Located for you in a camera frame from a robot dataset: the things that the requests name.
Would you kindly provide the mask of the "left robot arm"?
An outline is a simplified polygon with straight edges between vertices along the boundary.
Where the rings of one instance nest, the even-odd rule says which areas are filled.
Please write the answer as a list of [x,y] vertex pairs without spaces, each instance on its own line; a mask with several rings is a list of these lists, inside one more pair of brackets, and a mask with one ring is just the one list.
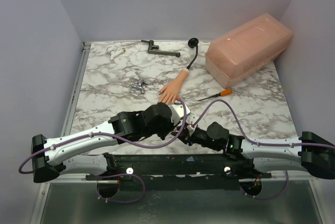
[[102,147],[137,143],[152,135],[164,140],[189,114],[187,106],[158,103],[142,111],[120,112],[96,127],[72,135],[59,138],[36,135],[31,146],[33,181],[49,182],[69,173],[100,175],[109,180],[116,173],[114,164],[81,155]]

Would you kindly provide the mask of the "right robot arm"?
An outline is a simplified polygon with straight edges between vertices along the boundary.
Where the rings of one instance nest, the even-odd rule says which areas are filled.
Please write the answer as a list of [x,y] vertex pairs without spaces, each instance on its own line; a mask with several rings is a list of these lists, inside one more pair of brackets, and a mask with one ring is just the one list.
[[217,122],[206,130],[189,124],[177,129],[181,131],[177,137],[184,144],[222,151],[231,160],[247,160],[241,164],[241,173],[248,178],[259,172],[293,170],[308,172],[316,178],[334,179],[334,144],[310,131],[291,139],[251,140],[230,134]]

